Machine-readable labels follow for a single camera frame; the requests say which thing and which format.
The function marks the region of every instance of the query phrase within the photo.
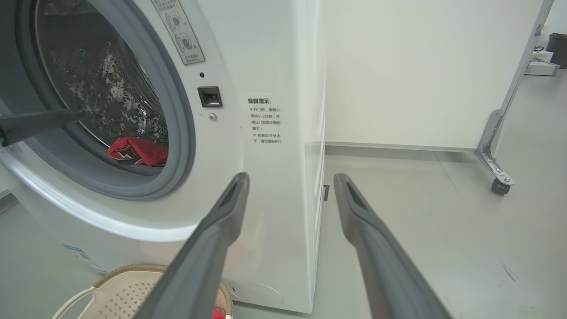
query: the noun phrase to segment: instruction sticker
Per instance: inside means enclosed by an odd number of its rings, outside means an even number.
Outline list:
[[[256,145],[281,145],[284,143],[282,125],[284,116],[274,97],[253,96],[247,98],[252,140]]]
[[[166,25],[183,64],[188,65],[205,61],[205,55],[179,0],[151,1],[159,16],[162,17],[163,24]]]
[[[91,257],[89,257],[81,248],[63,245],[67,248],[70,252],[72,252],[77,258],[79,258],[82,262],[86,263],[89,269],[94,271],[102,272],[103,274],[107,274],[106,270],[99,266]]]

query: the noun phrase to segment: red garment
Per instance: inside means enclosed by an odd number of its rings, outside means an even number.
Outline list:
[[[215,310],[213,312],[213,319],[225,319],[226,316],[220,312],[218,312],[217,310]]]
[[[106,153],[124,164],[147,166],[164,165],[168,149],[137,137],[123,137],[112,143]]]

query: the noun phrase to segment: black wheel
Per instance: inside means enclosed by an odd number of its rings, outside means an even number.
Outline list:
[[[502,184],[498,178],[494,179],[494,182],[492,182],[492,192],[493,193],[497,193],[497,194],[508,194],[508,191],[510,190],[510,185],[506,185],[506,184]]]

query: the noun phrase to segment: washing machine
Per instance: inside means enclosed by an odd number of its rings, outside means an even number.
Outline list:
[[[4,1],[0,114],[84,115],[0,152],[23,182],[11,192],[85,271],[104,273],[167,265],[245,171],[246,214],[222,280],[234,300],[311,312],[324,169],[321,6]]]

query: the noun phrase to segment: metal bracket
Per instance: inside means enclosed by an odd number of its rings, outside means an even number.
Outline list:
[[[512,186],[516,182],[510,177],[500,165],[496,162],[496,159],[492,156],[492,142],[496,137],[496,133],[500,129],[503,122],[504,111],[501,109],[495,110],[490,114],[490,119],[488,124],[486,124],[486,129],[483,134],[483,139],[479,143],[479,147],[475,151],[476,157],[492,172],[492,174],[500,181],[502,184]]]

